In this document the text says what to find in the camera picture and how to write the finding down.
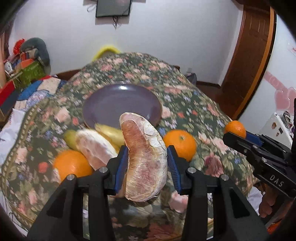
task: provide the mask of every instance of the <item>pink heart decal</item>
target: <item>pink heart decal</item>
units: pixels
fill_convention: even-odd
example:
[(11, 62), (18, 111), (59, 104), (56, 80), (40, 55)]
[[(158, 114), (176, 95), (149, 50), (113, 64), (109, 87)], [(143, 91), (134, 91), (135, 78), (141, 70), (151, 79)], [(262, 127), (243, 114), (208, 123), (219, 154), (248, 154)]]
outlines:
[(277, 90), (274, 95), (274, 98), (276, 101), (276, 111), (289, 109), (290, 100), (286, 97), (282, 90)]
[(296, 98), (296, 89), (294, 87), (288, 89), (287, 97), (290, 99), (289, 113), (294, 115), (294, 99)]

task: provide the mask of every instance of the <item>yellow object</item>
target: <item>yellow object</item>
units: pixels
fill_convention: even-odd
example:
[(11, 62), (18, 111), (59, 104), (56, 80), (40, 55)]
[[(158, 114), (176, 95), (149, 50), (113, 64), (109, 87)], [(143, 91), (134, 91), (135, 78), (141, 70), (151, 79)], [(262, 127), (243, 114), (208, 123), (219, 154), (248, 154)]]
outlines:
[(114, 53), (114, 54), (120, 53), (120, 51), (117, 48), (115, 48), (114, 46), (105, 45), (97, 52), (97, 54), (94, 56), (92, 61), (95, 61), (95, 60), (97, 60), (99, 58), (104, 57), (106, 54), (108, 54), (108, 52), (111, 52), (111, 53)]
[(125, 144), (121, 130), (99, 123), (95, 123), (94, 128), (99, 134), (108, 136), (116, 146), (121, 147)]
[(79, 151), (76, 146), (76, 131), (74, 130), (67, 130), (64, 133), (64, 141), (73, 150)]

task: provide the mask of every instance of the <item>metal screw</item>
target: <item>metal screw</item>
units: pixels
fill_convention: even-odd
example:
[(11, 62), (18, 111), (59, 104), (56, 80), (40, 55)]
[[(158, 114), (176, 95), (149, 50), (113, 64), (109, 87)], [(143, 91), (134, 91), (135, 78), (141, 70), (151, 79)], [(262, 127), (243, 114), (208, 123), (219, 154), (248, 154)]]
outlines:
[(189, 173), (196, 173), (196, 169), (195, 169), (194, 167), (189, 167), (189, 168), (187, 169), (187, 171), (188, 171)]
[(67, 179), (68, 179), (69, 181), (72, 181), (74, 178), (75, 178), (75, 175), (74, 175), (74, 174), (69, 174), (69, 175), (67, 176)]
[(107, 168), (107, 167), (101, 167), (101, 168), (99, 169), (99, 171), (100, 171), (101, 173), (105, 173), (106, 171), (108, 171), (108, 168)]
[(222, 174), (222, 175), (220, 176), (220, 178), (221, 178), (223, 181), (228, 181), (228, 180), (229, 180), (229, 176), (226, 175), (226, 174)]

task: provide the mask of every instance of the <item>pomelo segment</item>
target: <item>pomelo segment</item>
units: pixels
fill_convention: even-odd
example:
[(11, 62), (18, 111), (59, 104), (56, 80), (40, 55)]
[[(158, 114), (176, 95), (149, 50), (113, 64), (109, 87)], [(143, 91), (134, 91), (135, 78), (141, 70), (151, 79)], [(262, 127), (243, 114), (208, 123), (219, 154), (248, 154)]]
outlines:
[(94, 170), (105, 167), (111, 158), (117, 156), (112, 144), (95, 130), (77, 131), (76, 146)]
[(160, 192), (167, 178), (167, 149), (157, 130), (144, 117), (123, 113), (119, 123), (129, 149), (125, 197), (145, 202)]

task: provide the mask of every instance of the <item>floral tablecloth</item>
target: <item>floral tablecloth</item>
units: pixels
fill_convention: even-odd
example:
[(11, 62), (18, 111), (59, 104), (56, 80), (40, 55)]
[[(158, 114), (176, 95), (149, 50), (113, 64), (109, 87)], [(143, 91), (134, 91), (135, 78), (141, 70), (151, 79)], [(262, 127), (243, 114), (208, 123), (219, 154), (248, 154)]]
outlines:
[[(2, 166), (1, 188), (14, 215), (27, 229), (59, 184), (52, 163), (60, 151), (68, 149), (63, 133), (67, 129), (85, 128), (84, 100), (97, 89), (117, 82), (144, 86), (159, 98), (163, 113), (157, 130), (162, 136), (171, 129), (184, 129), (194, 136), (197, 152), (191, 166), (216, 177), (228, 174), (244, 194), (252, 187), (252, 167), (221, 139), (230, 119), (217, 104), (160, 59), (142, 53), (123, 53), (88, 64), (54, 97), (41, 101), (24, 117), (16, 144)], [(147, 202), (110, 197), (117, 240), (178, 239), (187, 200), (174, 190), (170, 173), (160, 194)], [(84, 204), (84, 232), (88, 237), (87, 196)], [(213, 229), (210, 194), (208, 204), (210, 235)]]

